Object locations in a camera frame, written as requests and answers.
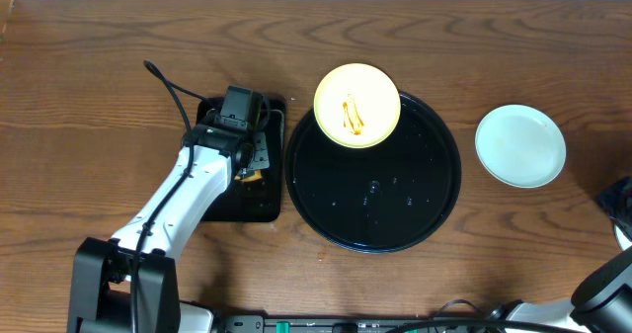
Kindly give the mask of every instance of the black tray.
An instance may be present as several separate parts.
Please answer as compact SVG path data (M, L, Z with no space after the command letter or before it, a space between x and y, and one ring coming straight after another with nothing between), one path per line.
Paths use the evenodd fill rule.
M223 99L211 99L220 105ZM233 181L206 210L201 221L270 222L280 214L280 185L282 182L283 134L285 104L270 100L271 117L263 129L266 134L270 167L262 170L262 180L242 183ZM209 111L206 102L197 106L199 122Z
M393 132L366 149L325 135L310 111L285 156L289 195L303 219L345 248L367 253L409 248L452 211L461 184L454 139L425 103L400 92Z

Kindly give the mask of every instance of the yellow plate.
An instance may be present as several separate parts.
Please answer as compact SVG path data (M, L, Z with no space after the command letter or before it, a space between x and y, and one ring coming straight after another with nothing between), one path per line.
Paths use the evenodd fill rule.
M399 121L401 107L393 81L381 70L359 63L328 73L314 98L318 126L330 139L351 148L386 139Z

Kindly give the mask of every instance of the black object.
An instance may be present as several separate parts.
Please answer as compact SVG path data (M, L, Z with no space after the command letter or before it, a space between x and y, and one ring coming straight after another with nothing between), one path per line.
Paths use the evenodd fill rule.
M625 177L603 191L596 199L608 217L632 240L632 178Z
M632 249L607 262L575 290L571 312L591 332L632 332Z
M222 99L209 99L197 106L197 123L212 114L212 105L221 106ZM261 131L266 136L270 167L261 170L262 180L233 181L206 211L201 221L270 222L280 214L281 170L285 104L270 100L270 110L262 110L268 119Z
M215 124L243 132L252 131L259 121L262 102L263 96L260 93L229 86Z
M350 149L329 139L310 111L294 131L285 181L309 225L345 248L409 248L452 211L461 183L456 143L425 103L400 92L399 123L381 143Z
M263 330L257 323L263 322ZM380 319L364 317L357 318L264 318L262 316L233 316L226 317L225 321L218 323L219 333L277 333L280 326L287 326L289 333L309 333L309 332L351 332L351 333L468 333L472 330L468 327L478 327L476 332L481 332L481 328L496 328L503 331L504 328L512 328L523 331L541 333L577 333L573 330L546 326L542 324L506 321L496 319L472 319L467 317L436 318L420 321L406 319Z
M174 333L180 326L176 263L158 254L143 254L138 269L138 312L143 332ZM114 242L87 238L72 269L68 333L129 332L129 294L111 291L131 269L132 253Z
M337 323L332 327L332 333L357 333L357 324Z
M215 114L208 114L194 127L192 134L183 136L183 146L200 145L216 149L219 154L230 158L232 176L252 160L254 148L252 132L242 129L225 128L216 123Z

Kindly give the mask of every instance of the food item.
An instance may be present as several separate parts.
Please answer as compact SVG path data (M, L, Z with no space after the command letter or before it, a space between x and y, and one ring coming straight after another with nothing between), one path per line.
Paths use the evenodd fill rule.
M356 100L352 94L347 94L347 100L343 102L343 117L345 118L345 127L349 127L353 135L362 134L364 122L357 112Z
M249 174L245 178L242 178L239 175L235 176L235 181L254 182L254 181L259 181L263 178L264 177L261 175L261 170L255 170L254 172L252 172L252 174Z

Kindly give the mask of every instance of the cable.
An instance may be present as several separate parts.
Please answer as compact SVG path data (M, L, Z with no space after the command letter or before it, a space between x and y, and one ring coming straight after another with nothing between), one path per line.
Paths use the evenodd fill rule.
M182 87L176 85L175 83L167 80L165 78L165 76L163 76L163 74L160 72L158 67L156 67L156 65L154 65L154 63L151 62L150 60L145 60L144 62L145 62L145 67L147 68L147 70L149 70L149 72L151 72L152 75L156 76L160 81L164 82L165 86L167 87L167 89L169 89L169 86L171 86L171 87L175 88L176 90L178 90L178 91L180 91L180 92L182 92L184 94L187 94L189 96L195 97L195 98L197 98L197 99L199 99L199 100L201 100L203 102L206 102L211 108L217 106L212 101L207 99L206 97L200 96L200 95L198 95L195 92L191 92L191 91L187 90L186 88L182 88Z
M160 81L162 81L162 83L165 85L165 87L171 94L171 97L173 97L174 102L176 103L176 106L178 106L178 110L180 111L180 115L182 116L182 119L185 122L185 127L187 128L187 139L191 139L191 136L192 136L191 124L189 123L187 112L185 111L185 108L182 106L182 103L180 102L178 95L176 95L176 91L174 91L174 88L188 95L194 96L196 98L202 98L204 100L205 98L203 98L200 95L196 95L193 92L187 91L173 84L169 80L167 80L165 76L162 74L162 72L160 72L158 67L156 67L156 65L154 65L154 63L151 62L150 60L144 60L143 64L145 65L147 70L151 72L152 75L156 76ZM165 195L165 197L154 209L154 211L151 212L151 215L149 215L149 218L147 218L147 220L142 224L142 230L140 231L140 236L138 237L138 242L136 243L136 251L134 252L132 266L131 266L131 270L132 270L131 288L130 288L131 331L133 333L138 333L138 269L140 266L140 253L142 251L142 247L145 243L145 239L147 238L147 235L149 234L149 230L151 229L151 226L156 220L156 217L158 216L158 214L160 213L160 210L162 210L162 208L167 204L169 199L171 199L172 196L176 193L176 191L178 191L178 188L180 188L180 185L182 185L182 183L185 182L185 180L191 173L191 169L193 168L193 166L194 166L194 147L193 145L190 145L189 146L189 162L187 163L187 167L183 171L182 176L180 177L180 179L178 179L176 184L174 184L171 190L169 190L167 195Z
M406 324L393 328L386 333L406 333L416 329L437 327L477 327L477 328L507 328L519 329L539 333L580 333L571 329L558 328L537 323L516 322L495 319L442 319Z
M437 317L438 317L440 314L442 314L445 310L447 310L448 308L450 308L450 307L452 307L452 306L454 306L454 305L457 305L457 304L467 304L467 305L469 305L470 307L474 308L474 310L475 310L478 314L480 314L480 315L484 315L484 314L485 314L485 313L484 313L481 309L479 309L477 306L475 306L475 305L474 305L474 303L472 303L472 302L468 301L467 299L455 299L455 300L452 300L452 301L450 301L450 302L448 302L448 303L444 304L444 305L443 305L443 306L442 306L442 307L441 307L441 308L440 308L437 312L435 312L435 313L434 313L434 314L430 317L430 319L435 319L435 318L437 318ZM434 332L435 332L435 333L438 333L438 330L436 329L436 327L434 328Z
M271 108L270 108L270 99L268 98L268 96L263 96L263 103L266 106L266 116L259 121L259 124L257 125L257 129L255 129L255 131L261 131L263 130L266 125L268 125L268 122L270 121L270 113L271 113Z

